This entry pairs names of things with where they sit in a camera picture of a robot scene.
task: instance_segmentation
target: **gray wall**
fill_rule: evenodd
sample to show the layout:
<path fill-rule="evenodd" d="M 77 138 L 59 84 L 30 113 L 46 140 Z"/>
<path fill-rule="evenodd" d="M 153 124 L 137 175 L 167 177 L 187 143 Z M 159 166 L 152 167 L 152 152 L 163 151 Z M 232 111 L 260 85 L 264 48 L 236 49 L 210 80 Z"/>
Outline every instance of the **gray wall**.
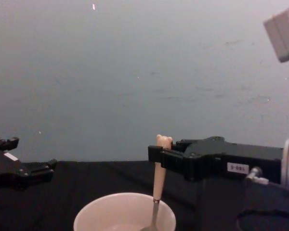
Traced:
<path fill-rule="evenodd" d="M 283 147 L 289 64 L 263 21 L 287 7 L 0 0 L 0 136 L 23 161 L 145 160 L 158 133 Z"/>

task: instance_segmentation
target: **bowl rim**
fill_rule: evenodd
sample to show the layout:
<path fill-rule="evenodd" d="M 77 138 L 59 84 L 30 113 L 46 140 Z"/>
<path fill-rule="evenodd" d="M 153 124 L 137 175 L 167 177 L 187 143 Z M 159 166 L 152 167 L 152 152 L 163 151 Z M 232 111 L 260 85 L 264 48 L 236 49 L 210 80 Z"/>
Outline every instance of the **bowl rim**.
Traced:
<path fill-rule="evenodd" d="M 88 203 L 87 205 L 85 205 L 76 215 L 75 219 L 74 219 L 74 224 L 73 224 L 73 230 L 76 230 L 76 225 L 79 221 L 80 216 L 86 211 L 86 209 L 90 206 L 92 206 L 93 204 L 99 203 L 100 201 L 103 201 L 105 199 L 111 198 L 111 197 L 116 197 L 116 196 L 121 196 L 121 195 L 134 195 L 134 196 L 140 196 L 140 197 L 146 197 L 149 199 L 153 200 L 153 196 L 147 195 L 147 194 L 143 194 L 143 193 L 136 193 L 136 192 L 119 192 L 119 193 L 114 193 L 114 194 L 109 194 L 109 195 L 105 195 L 102 197 L 99 197 L 93 201 L 91 201 L 90 203 Z M 163 202 L 162 200 L 160 200 L 159 202 L 160 204 L 162 204 L 163 206 L 165 206 L 170 212 L 171 212 L 171 219 L 174 221 L 174 227 L 176 227 L 176 218 L 175 218 L 175 214 L 173 212 L 173 210 L 169 207 L 168 204 L 166 204 L 165 202 Z"/>

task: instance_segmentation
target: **white label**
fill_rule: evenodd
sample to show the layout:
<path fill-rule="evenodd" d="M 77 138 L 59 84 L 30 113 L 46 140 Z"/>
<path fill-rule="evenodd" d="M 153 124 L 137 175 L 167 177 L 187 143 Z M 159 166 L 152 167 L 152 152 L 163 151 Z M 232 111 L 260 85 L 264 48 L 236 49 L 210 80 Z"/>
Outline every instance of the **white label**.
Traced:
<path fill-rule="evenodd" d="M 10 154 L 10 153 L 5 153 L 4 155 L 5 155 L 6 157 L 10 158 L 10 159 L 13 160 L 13 161 L 18 160 L 16 156 L 13 156 L 13 155 Z"/>
<path fill-rule="evenodd" d="M 235 172 L 235 173 L 242 173 L 242 174 L 249 174 L 250 167 L 248 165 L 227 163 L 227 171 Z"/>

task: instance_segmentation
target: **spoon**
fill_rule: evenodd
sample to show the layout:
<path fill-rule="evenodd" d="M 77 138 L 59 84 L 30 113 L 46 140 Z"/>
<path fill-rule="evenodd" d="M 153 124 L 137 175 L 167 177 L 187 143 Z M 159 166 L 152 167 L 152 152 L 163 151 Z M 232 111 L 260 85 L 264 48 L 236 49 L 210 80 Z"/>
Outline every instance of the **spoon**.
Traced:
<path fill-rule="evenodd" d="M 157 135 L 157 146 L 171 149 L 172 138 L 162 135 Z M 156 221 L 158 218 L 158 207 L 162 196 L 166 169 L 161 166 L 160 163 L 155 163 L 154 173 L 154 188 L 153 188 L 153 214 L 151 225 L 147 226 L 140 231 L 158 231 L 156 227 Z"/>

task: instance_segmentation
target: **black table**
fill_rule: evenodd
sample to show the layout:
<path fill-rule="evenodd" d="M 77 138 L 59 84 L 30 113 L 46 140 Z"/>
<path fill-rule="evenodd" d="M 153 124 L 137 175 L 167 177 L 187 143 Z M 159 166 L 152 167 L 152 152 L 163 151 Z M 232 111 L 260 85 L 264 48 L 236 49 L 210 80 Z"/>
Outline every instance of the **black table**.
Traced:
<path fill-rule="evenodd" d="M 77 213 L 96 198 L 118 192 L 151 195 L 153 176 L 154 165 L 146 161 L 58 162 L 51 182 L 23 192 L 0 189 L 0 231 L 72 231 Z M 236 215 L 246 205 L 243 184 L 210 179 L 205 186 L 202 231 L 237 231 Z M 196 183 L 167 172 L 162 200 L 176 215 L 177 231 L 195 230 L 196 189 Z M 272 192 L 255 187 L 247 204 L 267 208 L 277 198 L 276 206 L 287 206 L 289 198 L 281 201 L 281 192 Z M 289 231 L 289 221 L 281 218 L 249 216 L 241 223 L 249 231 Z"/>

